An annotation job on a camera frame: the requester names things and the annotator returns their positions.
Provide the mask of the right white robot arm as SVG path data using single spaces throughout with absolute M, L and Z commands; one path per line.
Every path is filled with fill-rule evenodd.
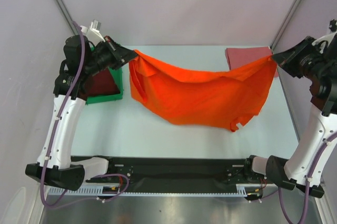
M 296 46 L 272 55 L 272 59 L 290 76 L 311 81 L 310 117 L 289 159 L 252 155 L 243 177 L 256 182 L 264 175 L 280 188 L 298 188 L 322 198 L 322 171 L 336 146 L 336 32 L 317 40 L 308 36 Z

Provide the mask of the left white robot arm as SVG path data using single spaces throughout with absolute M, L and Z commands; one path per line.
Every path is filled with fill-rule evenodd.
M 54 84 L 54 107 L 47 138 L 36 163 L 28 164 L 25 174 L 41 185 L 76 191 L 86 180 L 99 176 L 110 182 L 116 169 L 104 157 L 71 161 L 71 148 L 81 111 L 87 100 L 86 91 L 97 73 L 118 70 L 137 53 L 103 37 L 94 48 L 84 35 L 65 41 L 65 60 L 61 62 Z

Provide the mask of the orange t-shirt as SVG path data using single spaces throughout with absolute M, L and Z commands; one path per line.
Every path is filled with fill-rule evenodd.
M 203 125 L 232 132 L 259 115 L 276 71 L 270 56 L 222 72 L 170 65 L 136 51 L 129 62 L 131 96 L 175 125 Z

